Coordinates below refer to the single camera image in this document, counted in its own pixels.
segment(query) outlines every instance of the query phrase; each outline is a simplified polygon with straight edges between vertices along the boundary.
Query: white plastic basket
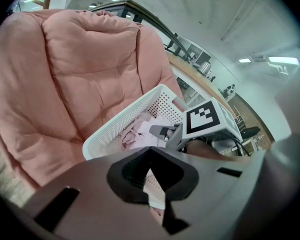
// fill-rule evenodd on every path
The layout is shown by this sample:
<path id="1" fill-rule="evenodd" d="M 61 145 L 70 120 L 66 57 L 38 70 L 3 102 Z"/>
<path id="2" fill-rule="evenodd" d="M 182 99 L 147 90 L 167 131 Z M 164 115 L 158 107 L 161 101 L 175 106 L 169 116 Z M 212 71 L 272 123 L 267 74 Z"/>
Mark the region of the white plastic basket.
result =
<path id="1" fill-rule="evenodd" d="M 110 119 L 83 144 L 86 160 L 100 158 L 122 151 L 120 134 L 142 113 L 147 112 L 154 118 L 160 116 L 173 124 L 182 123 L 182 114 L 174 104 L 186 110 L 187 105 L 164 84 L 159 84 L 119 114 Z"/>

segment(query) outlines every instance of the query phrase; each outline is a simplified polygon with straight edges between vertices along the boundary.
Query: fabric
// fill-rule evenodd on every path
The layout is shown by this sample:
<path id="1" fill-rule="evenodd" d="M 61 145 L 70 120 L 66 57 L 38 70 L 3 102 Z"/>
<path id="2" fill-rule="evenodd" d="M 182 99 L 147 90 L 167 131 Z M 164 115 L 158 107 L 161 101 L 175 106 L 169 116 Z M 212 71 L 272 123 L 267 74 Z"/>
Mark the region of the fabric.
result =
<path id="1" fill-rule="evenodd" d="M 146 174 L 143 192 L 148 194 L 148 203 L 151 214 L 162 225 L 166 209 L 166 194 L 151 169 Z"/>
<path id="2" fill-rule="evenodd" d="M 172 126 L 168 119 L 154 118 L 142 113 L 134 122 L 121 134 L 123 150 L 130 150 L 142 147 L 165 147 L 166 142 L 150 133 L 151 126 Z"/>
<path id="3" fill-rule="evenodd" d="M 0 27 L 0 150 L 43 186 L 84 161 L 84 141 L 158 84 L 182 99 L 151 28 L 105 12 L 14 13 Z"/>

